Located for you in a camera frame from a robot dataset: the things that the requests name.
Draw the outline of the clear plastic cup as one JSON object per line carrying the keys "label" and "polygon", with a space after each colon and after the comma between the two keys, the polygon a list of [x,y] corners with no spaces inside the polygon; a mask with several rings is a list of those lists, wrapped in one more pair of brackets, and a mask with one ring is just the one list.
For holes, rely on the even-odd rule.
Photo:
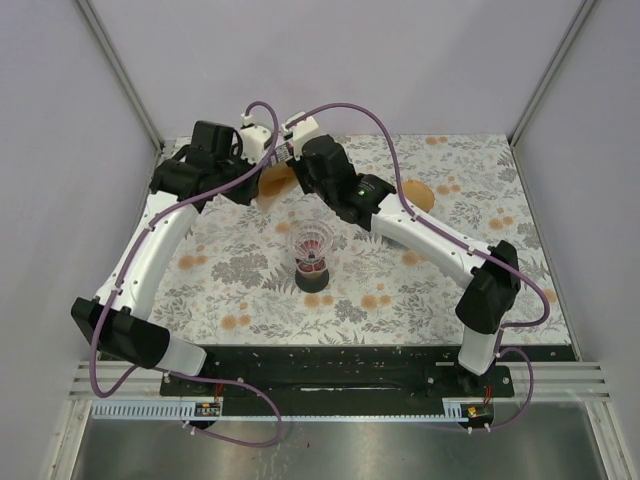
{"label": "clear plastic cup", "polygon": [[296,262],[315,266],[324,261],[333,247],[332,229],[321,221],[300,221],[289,231],[287,244]]}

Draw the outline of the brown paper coffee filter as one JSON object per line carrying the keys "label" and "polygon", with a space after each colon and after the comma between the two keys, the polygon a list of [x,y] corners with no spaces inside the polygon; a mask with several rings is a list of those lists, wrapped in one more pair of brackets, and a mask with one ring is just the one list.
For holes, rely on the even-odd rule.
{"label": "brown paper coffee filter", "polygon": [[429,213],[435,205],[435,195],[425,183],[409,179],[402,182],[405,198],[422,211]]}

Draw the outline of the coffee filter paper box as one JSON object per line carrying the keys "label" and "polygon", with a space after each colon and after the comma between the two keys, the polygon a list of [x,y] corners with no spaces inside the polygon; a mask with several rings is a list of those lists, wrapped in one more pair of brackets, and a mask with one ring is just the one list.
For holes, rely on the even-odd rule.
{"label": "coffee filter paper box", "polygon": [[276,165],[286,163],[294,158],[294,147],[290,142],[284,142],[278,145],[269,156],[268,163]]}

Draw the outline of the brown bottle red cap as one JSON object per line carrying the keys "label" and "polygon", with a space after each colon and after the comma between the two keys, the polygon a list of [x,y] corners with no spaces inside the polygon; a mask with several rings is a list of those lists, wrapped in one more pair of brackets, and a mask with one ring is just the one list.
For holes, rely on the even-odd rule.
{"label": "brown bottle red cap", "polygon": [[324,257],[296,258],[295,261],[295,283],[300,290],[315,294],[327,287],[330,274]]}

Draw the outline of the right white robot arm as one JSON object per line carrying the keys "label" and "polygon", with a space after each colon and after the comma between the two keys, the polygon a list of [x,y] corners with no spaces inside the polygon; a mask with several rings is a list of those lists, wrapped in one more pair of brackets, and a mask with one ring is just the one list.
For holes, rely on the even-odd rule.
{"label": "right white robot arm", "polygon": [[463,340],[455,371],[457,388],[469,396],[491,382],[488,370],[504,315],[521,288],[515,247],[470,239],[426,214],[416,211],[397,189],[373,174],[359,174],[346,151],[324,134],[310,139],[285,137],[292,153],[287,164],[306,194],[317,195],[342,221],[384,236],[424,255],[463,289],[455,307],[463,323]]}

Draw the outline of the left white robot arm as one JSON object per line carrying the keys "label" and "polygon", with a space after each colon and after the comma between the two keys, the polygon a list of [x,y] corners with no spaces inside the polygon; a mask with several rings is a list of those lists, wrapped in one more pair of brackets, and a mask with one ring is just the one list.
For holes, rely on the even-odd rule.
{"label": "left white robot arm", "polygon": [[199,121],[191,141],[154,171],[142,217],[114,271],[90,299],[77,298],[71,316],[91,345],[145,369],[182,374],[192,393],[217,382],[205,350],[150,322],[156,291],[182,238],[226,184],[227,196],[248,205],[257,195],[254,167],[272,152],[276,133],[245,117],[240,128]]}

